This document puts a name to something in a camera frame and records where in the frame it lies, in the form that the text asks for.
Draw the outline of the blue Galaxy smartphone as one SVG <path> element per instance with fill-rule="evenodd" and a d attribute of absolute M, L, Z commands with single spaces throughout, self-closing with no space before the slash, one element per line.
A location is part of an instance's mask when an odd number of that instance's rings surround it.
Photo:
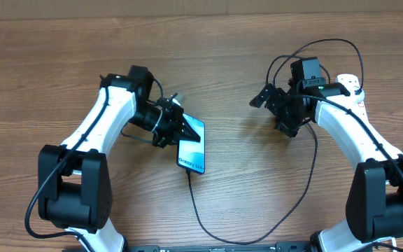
<path fill-rule="evenodd" d="M 205 172 L 205 124 L 191 115 L 183 114 L 188 125 L 200 136 L 200 142 L 182 140 L 178 143 L 176 164 L 197 174 Z"/>

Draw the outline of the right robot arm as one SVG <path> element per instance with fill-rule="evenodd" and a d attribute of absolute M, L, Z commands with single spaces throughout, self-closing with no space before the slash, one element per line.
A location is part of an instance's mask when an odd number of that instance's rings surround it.
<path fill-rule="evenodd" d="M 289 137 L 302 125 L 316 123 L 336 141 L 354 171 L 345 219 L 311 235 L 305 250 L 396 250 L 387 241 L 403 237 L 403 152 L 370 124 L 356 76 L 342 74 L 332 82 L 315 57 L 298 57 L 290 69 L 288 91 L 266 83 L 250 105 L 268 109 L 276 129 Z"/>

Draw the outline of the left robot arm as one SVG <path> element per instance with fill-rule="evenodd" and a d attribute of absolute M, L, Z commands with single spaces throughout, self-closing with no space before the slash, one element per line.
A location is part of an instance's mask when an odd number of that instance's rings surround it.
<path fill-rule="evenodd" d="M 74 236 L 84 251 L 128 251 L 128 241 L 111 219 L 113 194 L 108 156 L 123 128 L 151 132 L 152 146 L 177 147 L 176 164 L 205 172 L 205 124 L 188 115 L 176 95 L 149 99 L 154 75 L 133 65 L 126 76 L 101 77 L 97 100 L 76 131 L 38 155 L 38 190 L 31 201 L 56 237 Z"/>

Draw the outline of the white charger plug adapter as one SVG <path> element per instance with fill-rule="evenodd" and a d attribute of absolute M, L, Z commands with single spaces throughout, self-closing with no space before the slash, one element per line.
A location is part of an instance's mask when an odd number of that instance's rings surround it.
<path fill-rule="evenodd" d="M 360 103 L 363 102 L 365 99 L 365 92 L 361 90 L 360 88 L 357 88 L 356 90 L 350 91 L 350 98 L 353 101 L 353 103 Z"/>

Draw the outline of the white power strip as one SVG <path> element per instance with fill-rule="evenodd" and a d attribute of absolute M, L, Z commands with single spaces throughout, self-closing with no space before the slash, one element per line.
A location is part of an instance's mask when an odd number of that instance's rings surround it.
<path fill-rule="evenodd" d="M 358 92 L 360 90 L 358 77 L 353 74 L 343 73 L 335 78 L 335 82 L 341 83 L 350 92 L 350 98 L 355 114 L 360 116 L 363 120 L 368 121 L 367 110 L 364 103 L 365 92 L 363 90 Z"/>

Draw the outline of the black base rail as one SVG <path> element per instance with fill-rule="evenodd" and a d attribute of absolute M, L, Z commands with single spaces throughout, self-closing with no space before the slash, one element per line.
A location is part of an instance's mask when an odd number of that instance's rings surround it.
<path fill-rule="evenodd" d="M 128 252 L 317 252 L 309 241 L 278 241 L 272 245 L 129 246 Z"/>

